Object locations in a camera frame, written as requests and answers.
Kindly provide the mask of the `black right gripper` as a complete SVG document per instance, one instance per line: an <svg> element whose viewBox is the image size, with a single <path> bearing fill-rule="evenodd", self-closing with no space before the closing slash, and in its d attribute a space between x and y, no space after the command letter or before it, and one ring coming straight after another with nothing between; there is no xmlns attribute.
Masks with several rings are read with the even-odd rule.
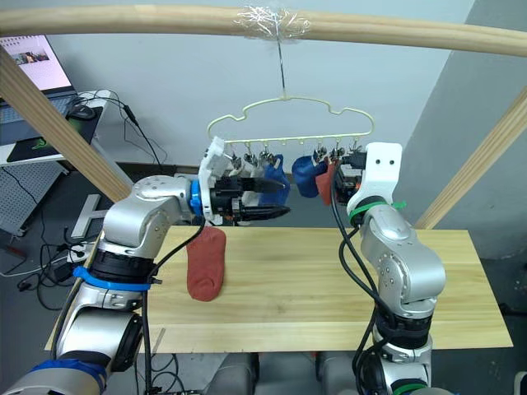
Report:
<svg viewBox="0 0 527 395"><path fill-rule="evenodd" d="M364 151L353 151L339 159L334 181L338 203L347 203L357 193L365 168L366 153Z"/></svg>

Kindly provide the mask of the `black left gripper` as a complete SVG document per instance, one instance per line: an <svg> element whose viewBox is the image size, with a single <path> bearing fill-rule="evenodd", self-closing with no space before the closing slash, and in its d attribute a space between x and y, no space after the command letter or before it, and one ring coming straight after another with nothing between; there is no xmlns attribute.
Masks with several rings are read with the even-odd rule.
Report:
<svg viewBox="0 0 527 395"><path fill-rule="evenodd" d="M212 213L243 222L275 219L289 213L291 208L282 205L243 207L241 198L248 191L278 193L285 189L285 184L274 179L224 176L210 190Z"/></svg>

